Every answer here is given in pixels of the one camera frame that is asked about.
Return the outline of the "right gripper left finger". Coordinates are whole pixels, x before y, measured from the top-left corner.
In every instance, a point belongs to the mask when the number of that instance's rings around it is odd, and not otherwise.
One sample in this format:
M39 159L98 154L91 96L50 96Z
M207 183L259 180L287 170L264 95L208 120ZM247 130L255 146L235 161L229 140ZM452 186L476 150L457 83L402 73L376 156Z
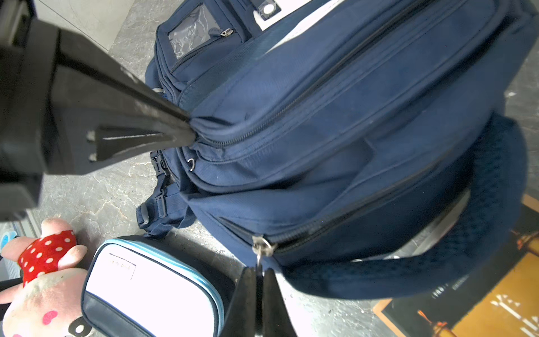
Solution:
M220 337L254 337L257 330L257 275L244 268L234 290Z

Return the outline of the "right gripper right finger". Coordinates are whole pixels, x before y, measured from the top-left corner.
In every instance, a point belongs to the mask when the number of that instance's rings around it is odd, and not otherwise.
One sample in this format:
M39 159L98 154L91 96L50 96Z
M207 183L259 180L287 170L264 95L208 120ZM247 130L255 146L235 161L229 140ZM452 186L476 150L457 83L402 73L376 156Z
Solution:
M275 271L270 268L262 277L262 336L297 337Z

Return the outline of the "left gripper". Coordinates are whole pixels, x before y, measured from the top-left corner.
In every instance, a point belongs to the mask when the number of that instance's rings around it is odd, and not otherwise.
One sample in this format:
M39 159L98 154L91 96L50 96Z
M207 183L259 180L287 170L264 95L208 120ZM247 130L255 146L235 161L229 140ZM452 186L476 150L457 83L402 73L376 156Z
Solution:
M37 207L46 172L85 175L194 143L184 110L85 37L36 18L8 33L1 41L2 221ZM55 133L47 141L49 107Z

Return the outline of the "navy blue student backpack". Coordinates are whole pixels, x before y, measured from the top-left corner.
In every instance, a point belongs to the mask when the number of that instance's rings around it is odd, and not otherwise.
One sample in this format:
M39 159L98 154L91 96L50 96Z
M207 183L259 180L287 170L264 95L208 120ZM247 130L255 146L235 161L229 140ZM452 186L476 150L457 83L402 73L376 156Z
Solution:
M519 218L527 154L505 91L538 38L531 1L309 1L262 28L250 1L186 1L146 84L194 143L153 152L153 239L199 221L241 262L334 299L458 279Z

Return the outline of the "brown black book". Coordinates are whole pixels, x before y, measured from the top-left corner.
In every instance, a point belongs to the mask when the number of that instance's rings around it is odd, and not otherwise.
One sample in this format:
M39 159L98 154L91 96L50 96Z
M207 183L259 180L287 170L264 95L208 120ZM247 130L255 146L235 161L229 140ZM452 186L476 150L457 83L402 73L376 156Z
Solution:
M508 241L472 274L433 292L382 300L395 336L537 336L538 196L525 195Z

